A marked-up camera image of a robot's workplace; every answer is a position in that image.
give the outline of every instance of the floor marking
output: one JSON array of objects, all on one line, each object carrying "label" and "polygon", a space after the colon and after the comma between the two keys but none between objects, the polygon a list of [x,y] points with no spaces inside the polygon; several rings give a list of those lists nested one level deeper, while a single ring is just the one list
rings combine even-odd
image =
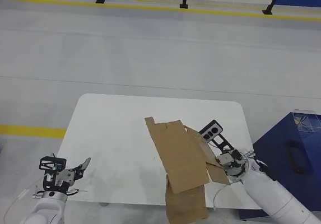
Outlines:
[{"label": "floor marking", "polygon": [[254,17],[254,18],[269,18],[280,20],[300,20],[300,21],[312,21],[321,22],[321,17],[302,17],[302,16],[286,16],[286,15],[264,15],[262,12],[249,13],[249,12],[229,12],[229,11],[216,11],[216,10],[204,10],[204,9],[183,9],[175,7],[161,7],[161,6],[139,6],[139,5],[124,5],[124,4],[97,4],[90,2],[67,2],[58,0],[15,0],[18,2],[30,2],[30,3],[46,3],[46,4],[63,4],[69,6],[90,6],[90,7],[103,7],[103,8],[125,8],[130,10],[157,10],[157,11],[173,11],[173,12],[187,12],[187,13],[202,13],[213,15],[228,15],[228,16],[240,16],[240,17]]},{"label": "floor marking", "polygon": [[0,134],[41,138],[63,138],[65,129],[0,124]]}]

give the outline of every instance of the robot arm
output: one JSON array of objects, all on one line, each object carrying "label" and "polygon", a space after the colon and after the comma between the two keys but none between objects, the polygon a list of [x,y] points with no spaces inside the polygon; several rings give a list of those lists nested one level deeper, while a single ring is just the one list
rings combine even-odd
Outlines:
[{"label": "robot arm", "polygon": [[73,169],[65,169],[66,159],[54,156],[43,157],[39,169],[45,171],[44,193],[31,214],[20,224],[64,224],[64,209],[68,196],[77,194],[78,189],[68,191],[76,180],[83,177],[90,158]]},{"label": "robot arm", "polygon": [[[236,150],[222,135],[222,127],[215,120],[205,126],[199,134],[214,143],[222,152],[217,161],[234,182],[242,182],[248,195],[276,223],[279,224],[321,224],[301,202],[267,172],[267,166],[252,155]],[[217,143],[219,136],[223,142]]]}]

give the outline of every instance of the floor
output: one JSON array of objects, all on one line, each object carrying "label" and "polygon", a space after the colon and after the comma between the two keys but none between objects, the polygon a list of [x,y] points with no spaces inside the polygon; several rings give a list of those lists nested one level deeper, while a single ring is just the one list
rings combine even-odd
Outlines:
[{"label": "floor", "polygon": [[[255,142],[294,109],[321,114],[321,22],[0,0],[0,124],[66,129],[85,93],[237,101]],[[61,139],[0,143],[2,223]],[[18,223],[35,202],[25,197],[6,221]],[[234,218],[219,209],[204,223]],[[68,202],[66,222],[166,216],[162,207]]]}]

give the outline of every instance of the blue cabinet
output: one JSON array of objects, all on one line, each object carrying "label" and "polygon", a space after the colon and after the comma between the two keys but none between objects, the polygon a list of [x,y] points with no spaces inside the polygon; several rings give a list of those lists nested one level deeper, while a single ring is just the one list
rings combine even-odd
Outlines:
[{"label": "blue cabinet", "polygon": [[[305,207],[321,211],[321,129],[298,131],[289,113],[253,144],[257,159]],[[259,210],[241,210],[240,218],[267,216]]]}]

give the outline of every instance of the cardboard flap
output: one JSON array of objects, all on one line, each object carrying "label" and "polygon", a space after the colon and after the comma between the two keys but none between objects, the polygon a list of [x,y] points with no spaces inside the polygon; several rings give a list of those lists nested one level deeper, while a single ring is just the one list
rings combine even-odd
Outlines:
[{"label": "cardboard flap", "polygon": [[175,194],[210,182],[200,146],[180,120],[159,124],[153,118],[145,121]]},{"label": "cardboard flap", "polygon": [[188,224],[209,216],[205,205],[203,185],[174,194],[167,178],[165,202],[166,215],[170,224]]},{"label": "cardboard flap", "polygon": [[203,156],[203,159],[208,163],[214,166],[222,167],[216,160],[214,153],[212,152],[210,146],[206,143],[205,139],[194,129],[187,127],[188,134],[190,134],[197,144],[200,146],[200,153]]},{"label": "cardboard flap", "polygon": [[227,178],[223,168],[214,166],[213,164],[206,164],[206,168],[213,182],[230,185],[229,178]]},{"label": "cardboard flap", "polygon": [[200,152],[206,161],[206,169],[209,172],[211,180],[220,184],[230,185],[229,179],[225,173],[224,168],[217,162],[214,153],[205,139],[196,131],[187,127],[188,134],[190,134],[200,145]]}]

